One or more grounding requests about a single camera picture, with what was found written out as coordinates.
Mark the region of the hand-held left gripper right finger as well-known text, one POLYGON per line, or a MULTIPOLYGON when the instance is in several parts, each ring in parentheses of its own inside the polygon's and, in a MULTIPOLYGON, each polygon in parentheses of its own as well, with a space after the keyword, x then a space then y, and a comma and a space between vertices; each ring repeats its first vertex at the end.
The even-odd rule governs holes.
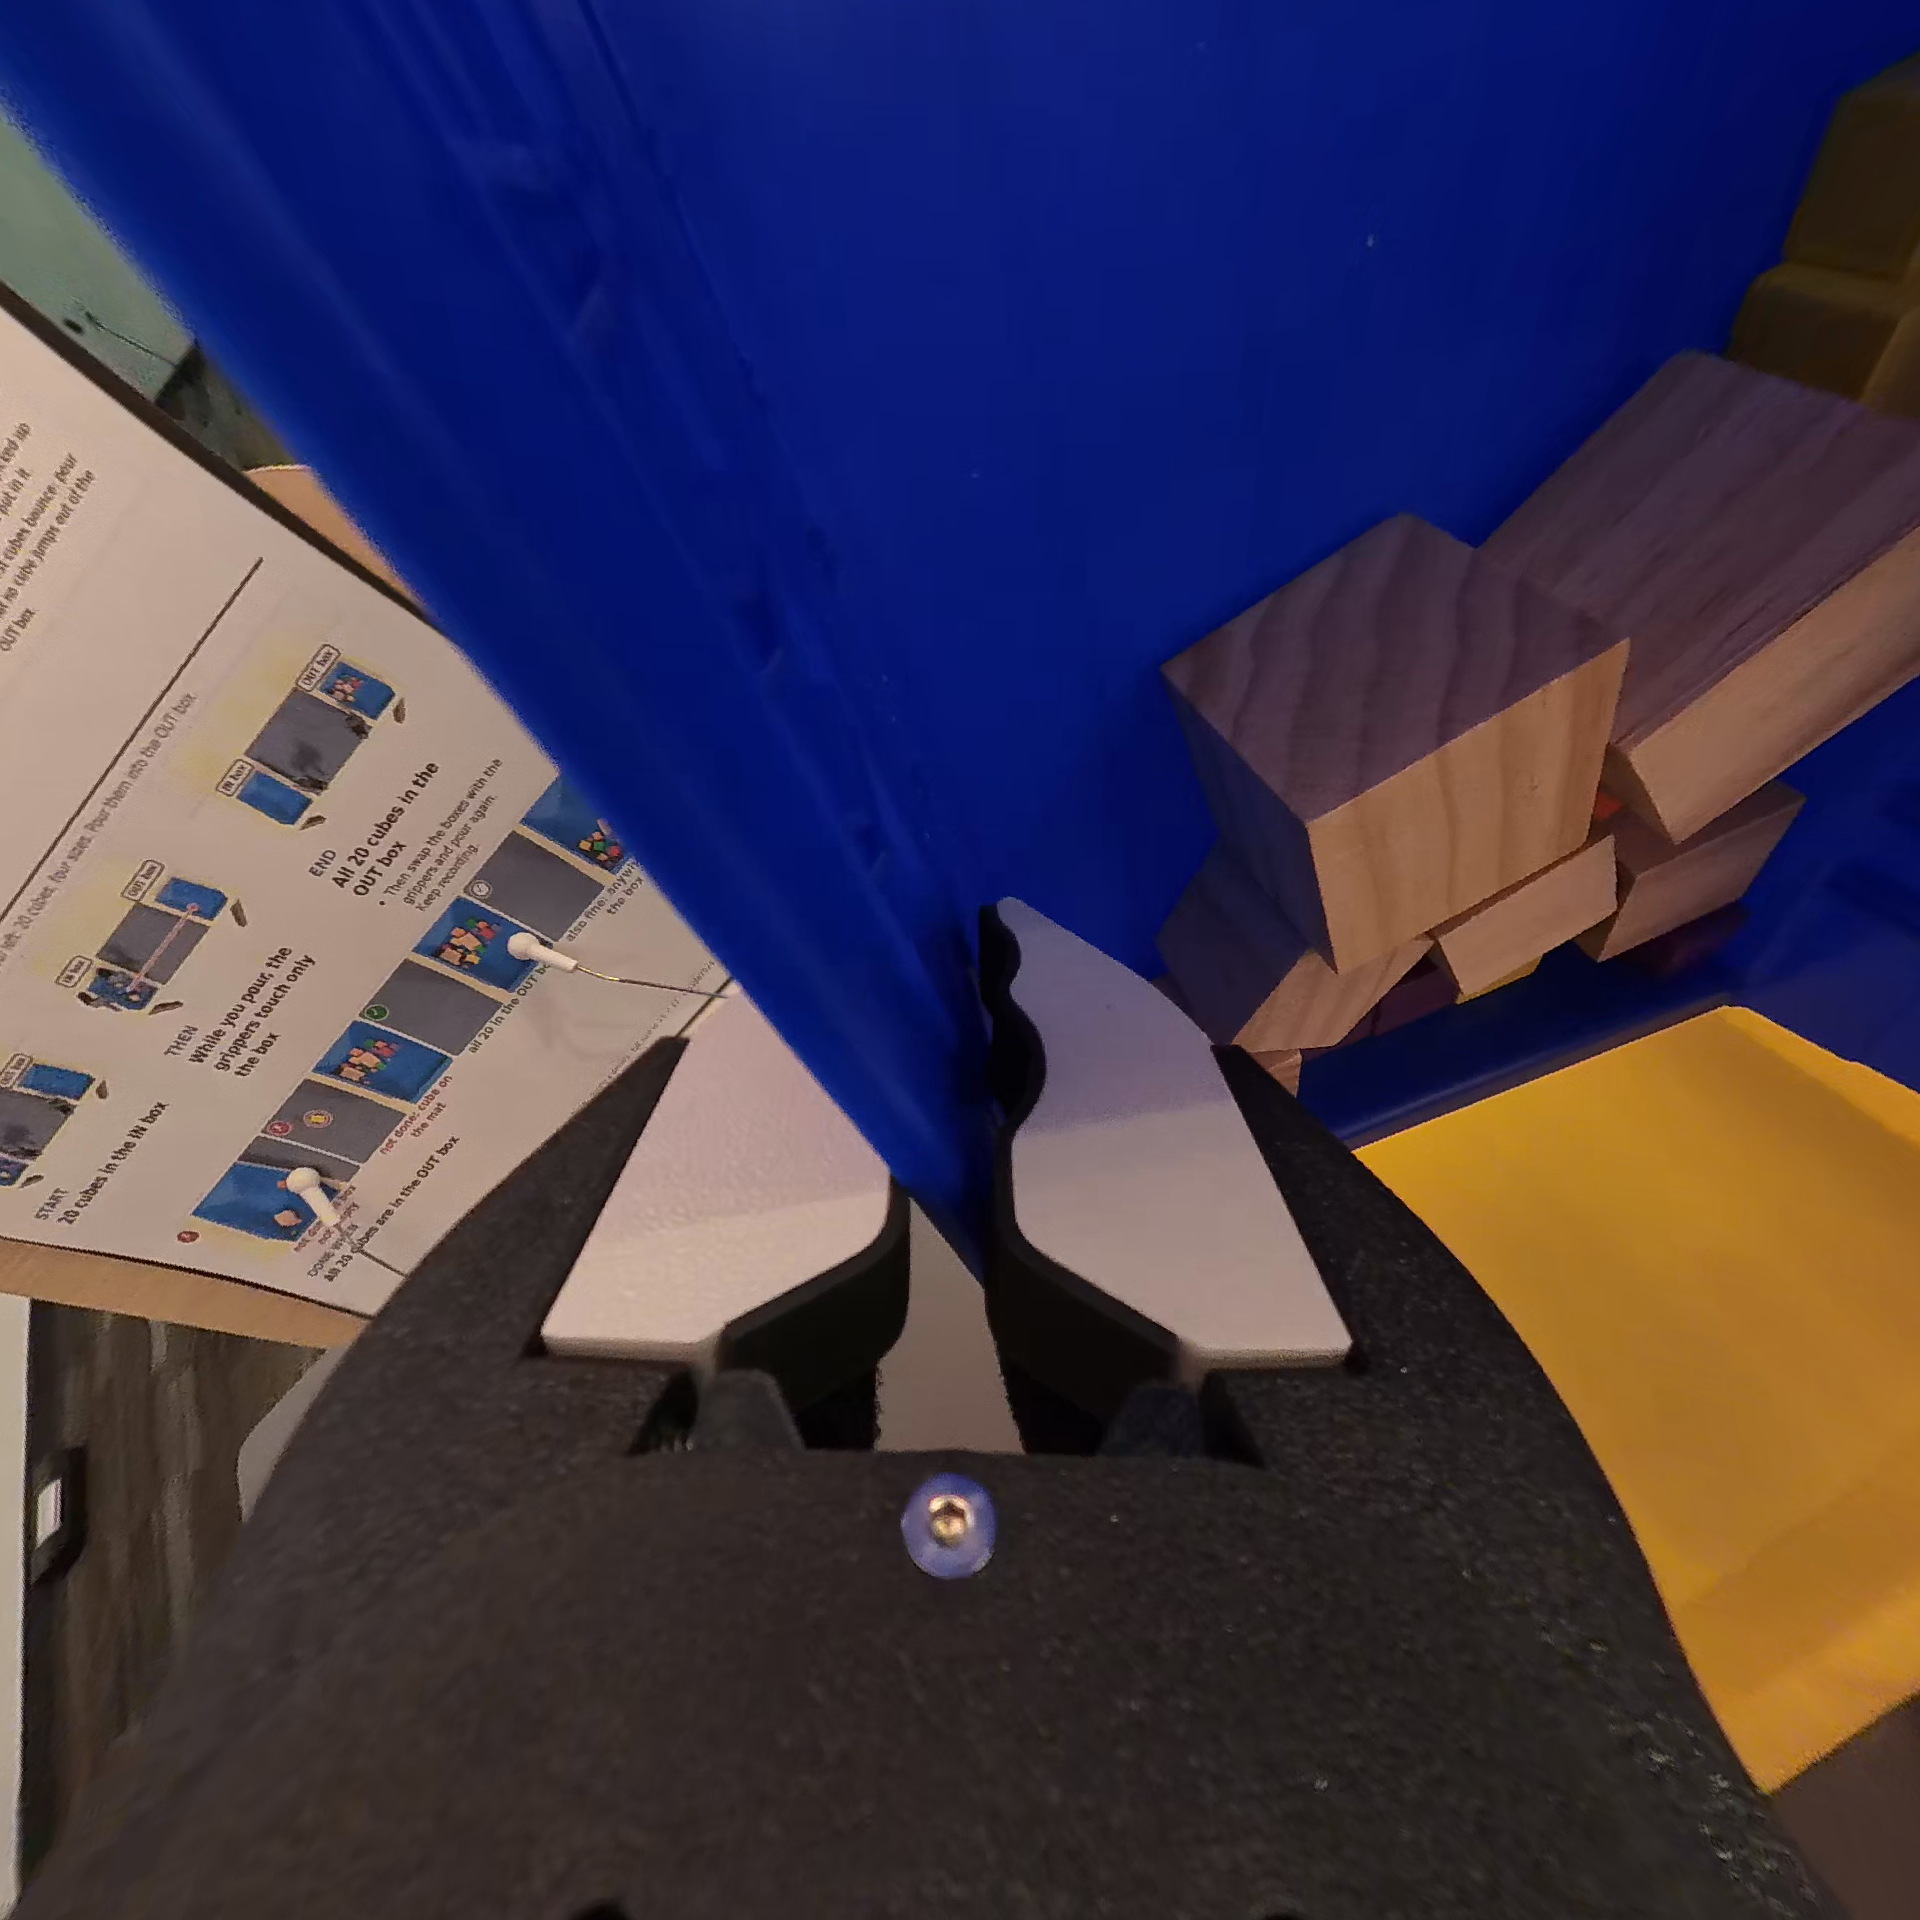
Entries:
POLYGON ((981 912, 987 1310, 1032 1379, 1330 1367, 1352 1335, 1214 1044, 1020 900, 981 912))

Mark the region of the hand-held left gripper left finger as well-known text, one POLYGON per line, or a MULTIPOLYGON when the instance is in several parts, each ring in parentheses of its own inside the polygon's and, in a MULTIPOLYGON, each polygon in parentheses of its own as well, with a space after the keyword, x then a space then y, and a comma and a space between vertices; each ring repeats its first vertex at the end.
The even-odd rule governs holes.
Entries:
POLYGON ((743 997, 702 1015, 539 1326, 563 1358, 865 1374, 906 1314, 906 1193, 743 997))

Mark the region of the yellow plastic box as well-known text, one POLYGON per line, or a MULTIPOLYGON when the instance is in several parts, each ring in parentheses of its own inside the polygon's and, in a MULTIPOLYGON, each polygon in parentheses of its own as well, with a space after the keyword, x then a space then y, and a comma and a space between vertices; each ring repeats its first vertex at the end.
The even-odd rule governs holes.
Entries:
POLYGON ((1718 1011, 1357 1155, 1547 1374, 1761 1788, 1915 1695, 1912 1090, 1718 1011))

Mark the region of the pile of coloured wooden cubes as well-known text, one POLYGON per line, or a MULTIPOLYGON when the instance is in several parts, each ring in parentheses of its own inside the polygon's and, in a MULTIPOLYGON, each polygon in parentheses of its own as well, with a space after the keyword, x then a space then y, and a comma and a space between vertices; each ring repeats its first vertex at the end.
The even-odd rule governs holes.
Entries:
POLYGON ((1800 759, 1915 683, 1915 61, 1833 109, 1725 353, 1481 546, 1392 517, 1172 657, 1218 840, 1162 991, 1281 1088, 1547 955, 1689 982, 1800 759))

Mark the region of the blue plastic box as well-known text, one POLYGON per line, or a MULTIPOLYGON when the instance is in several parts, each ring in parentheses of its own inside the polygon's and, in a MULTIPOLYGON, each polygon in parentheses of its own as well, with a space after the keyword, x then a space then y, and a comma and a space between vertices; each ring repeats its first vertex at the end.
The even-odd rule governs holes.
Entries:
POLYGON ((1161 666, 1723 343, 1915 5, 4 5, 4 106, 900 1185, 1140 966, 1161 666))

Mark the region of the printed instruction sheet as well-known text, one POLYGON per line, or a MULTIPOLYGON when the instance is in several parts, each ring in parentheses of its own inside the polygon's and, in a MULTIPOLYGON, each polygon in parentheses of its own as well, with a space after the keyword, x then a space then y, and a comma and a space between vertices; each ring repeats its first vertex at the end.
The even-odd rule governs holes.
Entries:
POLYGON ((371 1315, 711 1004, 608 805, 428 621, 4 302, 4 1238, 371 1315))

